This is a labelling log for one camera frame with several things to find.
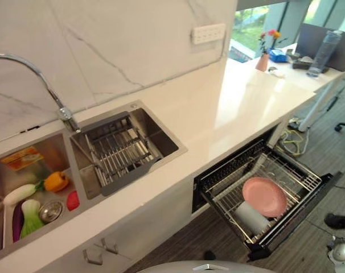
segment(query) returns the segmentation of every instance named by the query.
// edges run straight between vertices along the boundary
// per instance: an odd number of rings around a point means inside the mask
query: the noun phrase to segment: marble wall
[[[217,60],[223,41],[193,45],[196,26],[225,23],[237,0],[0,0],[0,52],[38,66],[80,111]],[[56,119],[30,71],[0,60],[0,139]]]

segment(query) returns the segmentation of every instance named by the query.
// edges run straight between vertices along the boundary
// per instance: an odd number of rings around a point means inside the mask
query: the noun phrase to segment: gray carpet
[[[304,117],[314,102],[304,105],[297,115]],[[338,122],[345,122],[345,90],[335,106],[312,126],[307,151],[298,160],[318,174],[343,172],[337,185],[345,187],[345,127],[340,133],[335,132],[333,128]],[[333,273],[326,244],[330,234],[344,235],[344,232],[324,224],[328,212],[345,214],[344,189],[333,188],[270,257],[250,264],[277,272]],[[125,273],[166,262],[202,259],[206,250],[212,250],[219,260],[247,261],[245,247],[226,223],[208,209]]]

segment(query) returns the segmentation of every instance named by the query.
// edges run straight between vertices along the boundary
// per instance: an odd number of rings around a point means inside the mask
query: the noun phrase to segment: electrical outlet
[[[191,38],[193,44],[202,44],[215,40],[222,40],[225,34],[225,24],[210,24],[209,26],[195,27]]]

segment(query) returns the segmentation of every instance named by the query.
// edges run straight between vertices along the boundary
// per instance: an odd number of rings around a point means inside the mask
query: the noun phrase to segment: white cup
[[[240,219],[254,235],[258,235],[269,224],[269,221],[246,201],[236,209],[235,216]]]

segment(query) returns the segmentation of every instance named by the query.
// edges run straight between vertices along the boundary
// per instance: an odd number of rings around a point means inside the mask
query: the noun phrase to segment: cabinet
[[[108,228],[107,235],[100,234],[38,273],[124,272],[189,222],[191,192],[190,179],[177,183]],[[113,251],[114,247],[118,254],[106,250]],[[88,263],[84,258],[85,252],[94,262],[99,262],[101,257],[102,265]]]

